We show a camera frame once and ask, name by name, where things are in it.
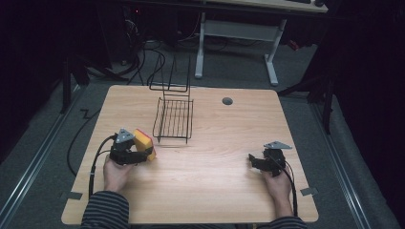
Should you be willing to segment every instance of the white desk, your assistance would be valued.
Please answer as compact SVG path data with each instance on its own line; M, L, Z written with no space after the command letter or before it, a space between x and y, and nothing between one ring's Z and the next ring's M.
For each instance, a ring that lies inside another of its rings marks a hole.
M285 0L207 0L205 2L226 3L246 5L250 7L262 7L278 10L298 10L306 12L327 12L328 9L316 7L313 2L311 4L296 3ZM250 40L261 40L272 42L272 47L268 54L265 54L265 63L267 67L268 77L273 86L278 85L277 75L274 71L273 58L280 43L281 36L287 19L281 20L278 27L252 25L244 23L224 22L217 20L205 20L205 13L202 13L202 21L200 28L200 46L197 53L196 63L196 78L203 77L203 42L206 35L233 37Z

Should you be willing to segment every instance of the cord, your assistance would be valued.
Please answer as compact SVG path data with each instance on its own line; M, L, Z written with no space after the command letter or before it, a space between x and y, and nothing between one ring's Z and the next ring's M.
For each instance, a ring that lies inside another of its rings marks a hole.
M239 46L245 46L245 47L250 47L250 46L254 46L256 44L263 43L263 41L255 40L255 41L251 41L249 44L244 44L242 42L235 41L235 39L230 39L229 42L232 43L232 44L236 44L236 45L239 45Z
M137 28L137 26L135 25L134 22L132 22L132 21L130 21L130 20L125 20L125 22L131 22L131 23L134 24L134 26ZM139 44L142 44L142 43L143 43L142 40L143 40L144 35L145 35L145 31L142 32L142 33L139 35ZM131 53L130 53L131 55L134 54L134 53L136 53L136 52L138 52L138 50L140 50L140 48L141 48L140 45L136 45L136 44L135 44L135 45L130 44L130 45L132 46L132 47L131 47ZM125 75L125 74L127 74L127 73L132 72L132 71L133 71L134 69L136 69L138 66L139 66L139 57L138 57L137 54L135 54L135 56L134 56L134 61L133 61L133 63L131 64L131 66L130 66L128 69L126 69L126 70L124 70L124 71L122 71L122 72L113 73L113 74L116 75L116 76L123 76L123 75ZM91 71L90 69L87 69L87 73L88 73L88 74L91 74L91 75L93 75L93 76L96 76L96 77L106 77L106 76L107 76L107 75L105 75L105 74L95 73L95 72Z
M291 174L292 174L292 178L289 175L289 173L286 171L285 168L283 168L283 166L281 166L272 156L268 156L270 157L270 159L272 159L276 165L279 167L279 169L281 169L286 175L287 178L289 180L289 182L291 183L291 192L292 192L292 208L293 208L293 214L295 217L298 217L298 203L297 203L297 191L295 190L295 183L294 183L294 173L292 172L292 168L291 166L286 162L286 164L288 165L289 169L291 170Z
M202 14L199 13L199 17L197 18L197 22L196 22L196 26L194 27L194 30L190 33L190 35L188 35L186 38L183 38L182 40L179 40L178 42L185 41L185 40L188 40L188 39L193 39L194 37L198 37L198 36L194 35L194 33L196 33L197 27L200 24L201 17L202 17Z
M69 170L71 171L71 173L72 173L75 177L77 176L77 172L75 172L75 170L73 169L73 167L72 167L72 165L71 165L71 160L70 160L70 157L71 157L71 150L72 150L72 148L73 148L73 146L74 146L74 143L75 143L75 141L76 141L78 135L80 134L80 132L83 130L83 128L86 126L86 124L87 124L90 120L92 120L93 117L95 117L100 111L101 111L101 109L98 110L98 111L96 111L96 112L95 112L93 115L91 115L90 117L87 117L87 120L83 123L83 125L81 125L80 129L76 132L75 137L72 139L71 144L70 144L70 146L69 146L68 154L66 155L66 159L67 159L67 162L68 162Z
M146 85L149 86L150 83L152 83L152 80L155 76L155 73L158 73L164 66L165 62L166 62L166 58L164 57L164 54L159 52L159 51L155 51L155 50L146 50L146 51L150 51L150 52L156 52L159 56L162 57L162 62L160 64L160 66L156 69L155 67L155 71L153 73L151 73L148 77L148 79L146 80Z
M109 140L114 140L114 139L116 139L116 138L117 138L117 134L111 135L111 136L105 138L105 140L104 140L104 141L101 143L101 145L98 147L98 150L97 150L97 153L96 153L96 156L95 156L95 160L93 161L92 170L91 170L91 172L90 172L89 198L90 198L90 197L92 196L92 194L93 194L93 188L94 188L94 185L95 185L96 163L97 163L98 157L99 157L101 154L105 153L105 152L109 152L109 151L103 151L103 152L100 152L100 151L101 151L102 147L104 146L104 144L105 144L107 141L109 141Z
M138 70L137 70L137 71L132 75L132 77L128 80L127 85L131 84L132 80L133 80L133 79L135 78L135 76L139 73L140 83L142 84L142 86L144 86L142 76L140 75L140 70L143 68L143 64L145 63L145 58L146 58L145 49L142 49L142 53L143 53L142 63L141 63L140 66L138 67Z
M227 45L228 45L228 41L229 41L229 38L227 38L227 37L210 37L209 39L206 39L206 45L204 45L204 48L206 49L206 50L208 50L208 51L214 51L214 52L218 52L218 51L221 51L221 50L224 50L226 47L227 47ZM219 43L221 43L220 41L223 41L224 42L224 44L223 44L223 46L222 47L220 47L220 48L218 48L218 49L209 49L208 47L207 47L207 43L208 42L211 42L212 44L219 44Z

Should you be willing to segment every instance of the metal bracket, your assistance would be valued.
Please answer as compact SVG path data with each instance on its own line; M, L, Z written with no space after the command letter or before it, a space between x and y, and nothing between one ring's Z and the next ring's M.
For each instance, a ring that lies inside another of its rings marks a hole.
M60 198L61 200L66 200L66 199L68 199L68 198L80 200L82 196L83 196L83 194L81 194L81 193L76 193L76 192L69 192L69 193L67 193L67 192L62 192L62 194L60 195L59 198Z
M319 192L318 192L318 189L317 188L306 188L306 189L302 189L301 190L301 194L303 195L303 196L307 196L307 195L312 195L312 196L315 196L315 195L317 195Z
M280 141L273 141L265 145L266 148L268 149L273 149L273 150L281 150L281 149L292 149L289 145L286 145Z
M133 134L131 134L128 131L126 131L125 129L121 128L119 130L119 134L117 136L116 143L121 143L121 142L125 142L128 140L133 140L133 139L134 139Z

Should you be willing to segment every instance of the wire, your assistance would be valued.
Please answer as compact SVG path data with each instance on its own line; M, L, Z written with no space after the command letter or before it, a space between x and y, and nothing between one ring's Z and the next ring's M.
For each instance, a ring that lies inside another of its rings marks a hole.
M139 73L139 79L140 79L140 83L143 84L143 79L142 76L140 75L140 70L143 68L143 64L145 63L145 58L146 58L146 54L145 54L145 49L142 49L142 53L143 53L143 58L142 58L142 63L140 64L140 66L138 67L138 70L132 75L132 77L128 80L127 85L131 84L132 80L135 78L135 76Z
M155 49L158 49L158 48L161 47L161 41L159 41L159 40L148 40L148 41L145 42L143 47L145 47L146 44L152 44L152 43L158 43L158 45L156 47L153 47L153 48L147 48L146 50L155 50Z
M96 111L93 115L91 115L90 117L87 118L87 120L83 123L83 125L81 125L80 129L76 132L75 137L72 139L71 144L70 144L70 146L69 146L68 154L66 155L66 159L67 159L67 162L68 162L69 170L71 171L71 173L72 173L75 177L77 176L77 172L75 172L75 170L72 168L72 165L71 165L71 160L70 160L70 157L71 157L71 150L72 150L72 148L73 148L73 146L74 146L74 143L75 143L75 141L76 141L78 135L80 134L80 132L83 130L83 128L86 126L86 124L87 124L90 120L92 120L93 117L95 117L100 111L101 111L101 109L99 109L99 110Z
M292 208L293 208L293 213L295 217L298 217L298 203L297 203L297 191L295 190L295 183L293 180L294 177L294 173L292 172L292 168L291 166L286 162L286 164L288 165L289 169L291 170L291 174L292 174L292 178L289 175L289 173L286 171L285 168L283 168L283 166L281 166L272 156L268 156L270 157L275 163L276 165L279 167L280 170L282 170L286 175L287 178L289 180L289 182L291 183L291 191L292 191Z
M199 17L197 18L197 22L196 22L196 26L194 27L194 30L190 33L189 36L187 36L186 38L184 38L182 40L179 40L178 42L185 41L185 40L188 40L188 39L193 39L194 37L197 37L197 36L194 35L194 33L196 33L196 30L197 30L197 27L199 26L199 22L200 22L201 17L202 17L202 14L199 13Z
M209 51L221 51L221 50L224 50L226 47L227 47L227 45L228 45L228 38L226 38L226 37L210 37L210 39L206 39L207 41L211 41L212 42L212 44L218 44L218 43L220 43L220 42L216 42L216 41L221 41L221 40L223 40L224 41L224 44L223 44L223 46L222 47L220 47L220 48L218 48L218 49L209 49L207 46L205 46L204 45L204 48L206 49L206 50L209 50Z
M90 197L92 196L92 194L93 194L93 189L94 189L94 185L95 185L96 163L97 163L98 157L99 157L101 154L103 154L103 153L105 153L105 152L108 152L108 151L101 152L101 149L102 149L102 147L104 146L104 144L105 144L107 141L109 141L109 140L114 140L114 139L116 139L116 138L117 138L117 135L111 135L111 136L105 138L105 139L103 140L103 142L101 143L101 145L98 147L98 150L97 150L97 153L96 153L96 156L95 156L95 160L93 161L92 170L91 170L91 172L90 172L89 198L90 198Z
M155 73L158 73L164 66L165 62L166 62L166 58L164 57L164 54L159 52L159 51L155 51L155 50L146 50L146 51L150 51L150 52L156 52L159 56L161 56L162 58L162 62L160 64L160 66L149 75L148 79L146 80L146 85L149 86L150 83L152 83L153 78L155 77Z
M123 76L123 75L125 75L127 73L130 73L137 67L138 63L139 63L139 58L138 58L137 55L135 55L134 61L133 61L133 63L131 64L131 66L128 69L123 70L122 72L119 72L119 73L114 73L114 74L117 75L117 76ZM90 69L87 69L87 73L92 75L92 76L95 76L95 77L107 77L107 75L105 75L105 74L95 73Z
M187 42L191 43L191 41L196 38L199 38L199 36L194 36L194 37L188 38L187 40L182 40L181 42L178 42L178 45L180 45L182 47L186 47L186 48L194 48L196 46L199 46L199 44L200 44L199 40L193 41L193 43L191 45L185 45L184 43L187 43Z
M256 44L261 44L261 43L263 43L264 41L255 40L255 41L250 42L249 44L244 44L244 43L242 43L242 42L237 42L236 39L230 39L229 42L232 43L232 44L239 45L239 46L249 47L249 46L254 46L254 45L256 45Z

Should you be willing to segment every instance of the person's arm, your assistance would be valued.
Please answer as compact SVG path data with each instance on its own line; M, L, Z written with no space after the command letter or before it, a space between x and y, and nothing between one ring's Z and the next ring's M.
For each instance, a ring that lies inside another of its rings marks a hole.
M129 204L120 192L134 165L118 165L108 156L104 164L104 191L93 194L81 228L128 228Z
M276 220L269 224L271 229L282 228L307 228L307 225L292 212L289 201L291 183L287 175L282 172L279 176L273 177L270 172L262 171L265 178L268 193L274 201Z

